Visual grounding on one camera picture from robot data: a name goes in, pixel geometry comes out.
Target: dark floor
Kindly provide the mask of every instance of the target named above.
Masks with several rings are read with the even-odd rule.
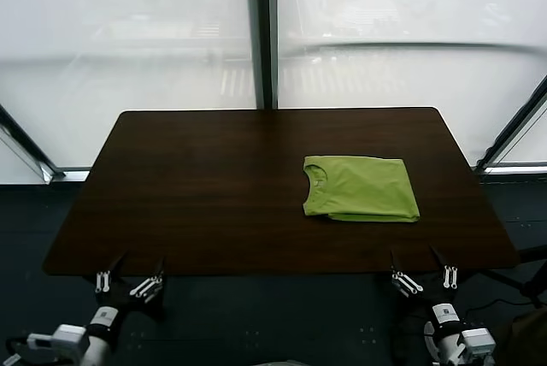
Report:
[[[547,244],[547,183],[484,185],[517,249]],[[0,338],[52,333],[60,323],[85,325],[95,312],[83,280],[50,277],[44,255],[78,186],[0,186]],[[504,270],[517,280],[540,263]],[[397,295],[371,274],[170,279],[168,319],[132,315],[111,364],[251,365],[296,359],[313,366],[389,365],[387,338]],[[460,314],[494,298],[524,299],[476,275],[456,298]],[[527,306],[496,304],[472,318],[494,328]],[[421,321],[409,325],[417,333]],[[411,337],[409,364],[426,364],[421,337]],[[0,360],[7,356],[0,350]]]

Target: white label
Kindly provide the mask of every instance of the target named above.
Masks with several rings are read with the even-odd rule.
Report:
[[[111,308],[110,306],[103,306],[99,308],[93,319],[91,319],[91,325],[104,325],[107,328],[110,328],[114,319],[118,315],[118,310]]]
[[[451,304],[437,304],[433,306],[433,313],[439,324],[450,321],[460,321],[460,318],[454,310],[454,306]]]

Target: green t-shirt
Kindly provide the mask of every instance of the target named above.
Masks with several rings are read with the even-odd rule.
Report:
[[[339,221],[416,222],[420,211],[401,159],[306,156],[305,215]]]

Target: black cable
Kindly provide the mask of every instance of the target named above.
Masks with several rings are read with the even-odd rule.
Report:
[[[490,308],[492,305],[494,305],[498,302],[502,302],[504,304],[510,304],[510,305],[513,305],[513,306],[527,306],[529,304],[533,304],[533,302],[509,302],[508,300],[498,298],[498,299],[492,300],[489,304],[483,304],[482,306],[476,306],[474,308],[467,309],[466,312],[465,312],[465,317],[466,318],[468,317],[469,312],[474,312],[476,310],[483,310],[483,309],[486,309],[486,308]],[[547,304],[545,302],[541,302],[541,304],[544,305],[544,306],[547,306]]]
[[[26,337],[16,337],[16,338],[7,338],[6,339],[6,351],[8,351],[8,354],[10,356],[13,356],[15,354],[20,356],[20,353],[14,348],[14,344],[17,343],[19,345],[26,345]],[[29,362],[28,360],[25,360],[22,356],[19,360],[20,364],[24,366],[62,366],[64,364],[73,364],[72,360],[69,359],[58,359],[54,362],[45,362],[45,363],[33,363]]]

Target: dark brown tabletop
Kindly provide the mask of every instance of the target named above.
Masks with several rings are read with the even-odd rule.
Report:
[[[416,223],[306,217],[309,155],[402,158]],[[325,274],[518,263],[437,110],[126,112],[68,214],[44,270],[90,275],[127,252],[125,275]]]

